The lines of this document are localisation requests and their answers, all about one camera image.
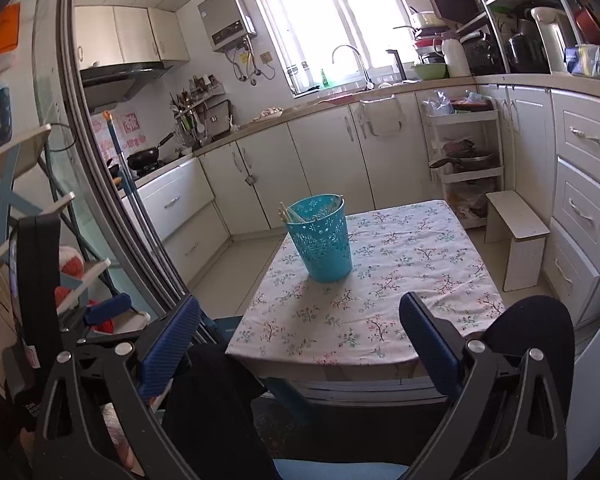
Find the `teal perforated plastic basket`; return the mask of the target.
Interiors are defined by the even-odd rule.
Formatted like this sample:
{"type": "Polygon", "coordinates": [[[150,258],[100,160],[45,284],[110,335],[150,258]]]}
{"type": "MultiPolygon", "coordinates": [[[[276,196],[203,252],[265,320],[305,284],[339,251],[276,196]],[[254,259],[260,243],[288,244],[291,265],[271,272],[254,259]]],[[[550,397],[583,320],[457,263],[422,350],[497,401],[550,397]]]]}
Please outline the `teal perforated plastic basket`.
{"type": "Polygon", "coordinates": [[[346,217],[346,202],[333,214],[326,214],[332,196],[320,194],[302,198],[288,206],[306,223],[285,223],[294,247],[309,276],[320,283],[345,278],[352,270],[346,217]]]}

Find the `black wok pan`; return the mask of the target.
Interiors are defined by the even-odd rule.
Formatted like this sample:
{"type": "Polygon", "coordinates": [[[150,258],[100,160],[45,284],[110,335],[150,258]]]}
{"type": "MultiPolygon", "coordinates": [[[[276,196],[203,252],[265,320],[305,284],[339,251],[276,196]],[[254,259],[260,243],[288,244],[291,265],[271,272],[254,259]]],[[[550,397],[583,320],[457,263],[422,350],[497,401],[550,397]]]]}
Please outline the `black wok pan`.
{"type": "Polygon", "coordinates": [[[174,137],[174,132],[170,132],[157,145],[151,148],[145,148],[126,158],[129,168],[134,171],[144,170],[146,167],[154,166],[158,162],[160,148],[174,137]]]}

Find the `black range hood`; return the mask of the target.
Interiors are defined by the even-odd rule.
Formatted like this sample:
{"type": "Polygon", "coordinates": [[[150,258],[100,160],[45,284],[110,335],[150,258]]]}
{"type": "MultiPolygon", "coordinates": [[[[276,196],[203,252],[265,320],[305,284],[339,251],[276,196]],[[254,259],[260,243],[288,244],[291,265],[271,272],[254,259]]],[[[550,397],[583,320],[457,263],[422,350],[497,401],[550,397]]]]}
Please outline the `black range hood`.
{"type": "Polygon", "coordinates": [[[133,99],[140,90],[170,70],[184,65],[184,61],[154,61],[80,68],[88,111],[112,110],[119,103],[133,99]]]}

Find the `green bowl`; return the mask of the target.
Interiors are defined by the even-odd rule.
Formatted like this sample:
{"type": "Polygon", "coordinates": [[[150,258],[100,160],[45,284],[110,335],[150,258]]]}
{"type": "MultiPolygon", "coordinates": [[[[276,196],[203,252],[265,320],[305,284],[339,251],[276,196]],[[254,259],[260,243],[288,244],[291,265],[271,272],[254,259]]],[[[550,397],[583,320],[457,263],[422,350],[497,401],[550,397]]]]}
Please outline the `green bowl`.
{"type": "Polygon", "coordinates": [[[444,63],[416,64],[414,71],[420,80],[437,80],[446,77],[446,65],[444,63]]]}

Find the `small white step stool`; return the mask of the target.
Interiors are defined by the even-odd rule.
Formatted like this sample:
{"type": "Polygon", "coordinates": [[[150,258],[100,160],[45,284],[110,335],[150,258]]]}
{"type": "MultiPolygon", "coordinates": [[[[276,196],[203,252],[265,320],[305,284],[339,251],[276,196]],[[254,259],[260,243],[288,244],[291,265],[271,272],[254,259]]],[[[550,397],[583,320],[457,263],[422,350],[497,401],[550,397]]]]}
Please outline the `small white step stool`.
{"type": "Polygon", "coordinates": [[[504,292],[534,287],[539,281],[550,229],[515,191],[488,193],[486,200],[484,242],[509,240],[504,292]]]}

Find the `white gas water heater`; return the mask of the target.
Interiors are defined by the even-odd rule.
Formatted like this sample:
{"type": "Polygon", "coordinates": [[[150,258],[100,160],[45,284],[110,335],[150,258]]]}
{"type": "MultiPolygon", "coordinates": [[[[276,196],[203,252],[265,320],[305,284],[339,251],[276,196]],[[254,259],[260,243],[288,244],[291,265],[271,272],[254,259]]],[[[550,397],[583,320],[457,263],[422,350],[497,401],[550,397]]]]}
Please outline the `white gas water heater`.
{"type": "Polygon", "coordinates": [[[244,0],[204,0],[198,11],[214,52],[239,48],[257,36],[244,0]]]}

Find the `floral tablecloth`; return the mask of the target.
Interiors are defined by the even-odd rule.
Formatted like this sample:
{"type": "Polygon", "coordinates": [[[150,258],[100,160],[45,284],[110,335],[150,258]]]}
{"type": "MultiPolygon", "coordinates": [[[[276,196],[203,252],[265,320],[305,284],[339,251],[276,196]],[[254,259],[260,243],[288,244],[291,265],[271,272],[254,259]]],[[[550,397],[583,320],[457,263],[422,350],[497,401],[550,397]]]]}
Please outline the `floral tablecloth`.
{"type": "Polygon", "coordinates": [[[352,270],[335,283],[312,280],[284,240],[228,354],[284,365],[402,364],[416,356],[399,321],[406,292],[463,336],[504,312],[478,250],[443,200],[352,214],[347,228],[352,270]]]}

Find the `white electric kettle pot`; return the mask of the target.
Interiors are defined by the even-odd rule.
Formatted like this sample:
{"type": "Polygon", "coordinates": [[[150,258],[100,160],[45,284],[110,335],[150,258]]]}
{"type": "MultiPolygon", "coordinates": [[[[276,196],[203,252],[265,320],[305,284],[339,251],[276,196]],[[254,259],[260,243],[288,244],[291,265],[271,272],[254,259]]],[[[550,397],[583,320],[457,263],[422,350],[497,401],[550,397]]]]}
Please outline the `white electric kettle pot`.
{"type": "Polygon", "coordinates": [[[566,49],[577,44],[570,21],[564,11],[537,6],[531,16],[538,26],[551,73],[567,73],[566,49]]]}

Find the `white thermos jug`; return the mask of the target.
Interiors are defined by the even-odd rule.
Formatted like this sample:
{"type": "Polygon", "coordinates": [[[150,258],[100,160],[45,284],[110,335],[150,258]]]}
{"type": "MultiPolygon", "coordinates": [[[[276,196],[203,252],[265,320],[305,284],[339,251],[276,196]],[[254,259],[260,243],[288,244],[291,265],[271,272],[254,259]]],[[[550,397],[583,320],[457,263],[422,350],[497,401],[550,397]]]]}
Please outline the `white thermos jug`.
{"type": "Polygon", "coordinates": [[[465,50],[454,34],[446,32],[440,38],[436,38],[434,50],[442,54],[450,78],[471,75],[465,50]]]}

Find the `wall utensil rack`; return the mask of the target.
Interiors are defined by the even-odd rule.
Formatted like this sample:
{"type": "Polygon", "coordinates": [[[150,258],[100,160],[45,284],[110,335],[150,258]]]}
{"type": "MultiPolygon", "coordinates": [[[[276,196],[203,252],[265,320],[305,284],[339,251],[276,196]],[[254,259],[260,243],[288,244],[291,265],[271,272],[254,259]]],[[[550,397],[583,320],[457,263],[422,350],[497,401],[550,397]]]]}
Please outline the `wall utensil rack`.
{"type": "Polygon", "coordinates": [[[204,148],[230,133],[233,105],[213,75],[190,78],[188,88],[170,94],[174,139],[186,148],[204,148]]]}

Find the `white rolling storage cart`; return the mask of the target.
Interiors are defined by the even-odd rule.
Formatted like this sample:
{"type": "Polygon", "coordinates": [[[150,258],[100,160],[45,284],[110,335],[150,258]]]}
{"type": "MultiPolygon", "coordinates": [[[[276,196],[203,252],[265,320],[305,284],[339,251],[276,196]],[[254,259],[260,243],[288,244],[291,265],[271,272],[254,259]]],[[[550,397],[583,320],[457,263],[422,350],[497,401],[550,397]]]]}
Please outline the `white rolling storage cart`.
{"type": "Polygon", "coordinates": [[[488,195],[505,184],[501,118],[494,99],[438,91],[420,101],[430,176],[465,229],[486,225],[488,195]]]}

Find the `kitchen faucet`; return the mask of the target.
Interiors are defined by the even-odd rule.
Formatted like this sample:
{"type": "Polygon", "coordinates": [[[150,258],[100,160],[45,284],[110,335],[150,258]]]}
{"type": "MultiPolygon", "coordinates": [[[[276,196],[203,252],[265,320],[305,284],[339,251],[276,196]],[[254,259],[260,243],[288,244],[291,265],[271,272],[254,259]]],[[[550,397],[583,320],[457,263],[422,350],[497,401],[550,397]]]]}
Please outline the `kitchen faucet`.
{"type": "Polygon", "coordinates": [[[337,47],[334,47],[332,50],[332,62],[336,63],[336,56],[338,53],[348,51],[350,55],[352,55],[352,65],[355,67],[355,70],[362,77],[364,82],[364,88],[366,90],[374,90],[376,88],[376,84],[373,82],[370,73],[365,65],[365,62],[362,59],[362,54],[358,50],[357,47],[352,46],[352,44],[340,44],[337,47]]]}

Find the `wooden chopstick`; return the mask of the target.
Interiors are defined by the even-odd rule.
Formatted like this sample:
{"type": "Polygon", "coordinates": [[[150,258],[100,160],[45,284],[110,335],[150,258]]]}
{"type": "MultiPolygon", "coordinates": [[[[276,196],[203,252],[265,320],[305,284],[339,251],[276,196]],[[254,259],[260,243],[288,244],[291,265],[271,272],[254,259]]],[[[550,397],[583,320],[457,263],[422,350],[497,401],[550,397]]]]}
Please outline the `wooden chopstick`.
{"type": "Polygon", "coordinates": [[[329,205],[326,209],[326,214],[333,214],[335,211],[337,211],[340,208],[342,203],[343,203],[342,195],[332,196],[332,199],[330,200],[329,205]]]}
{"type": "Polygon", "coordinates": [[[288,209],[290,209],[292,211],[292,213],[294,214],[294,218],[297,220],[297,223],[306,223],[306,219],[303,218],[302,216],[300,216],[300,214],[298,214],[298,212],[295,212],[293,209],[287,207],[288,209]]]}
{"type": "Polygon", "coordinates": [[[294,214],[285,206],[283,202],[278,204],[278,214],[285,223],[297,223],[297,220],[294,218],[294,214]]]}

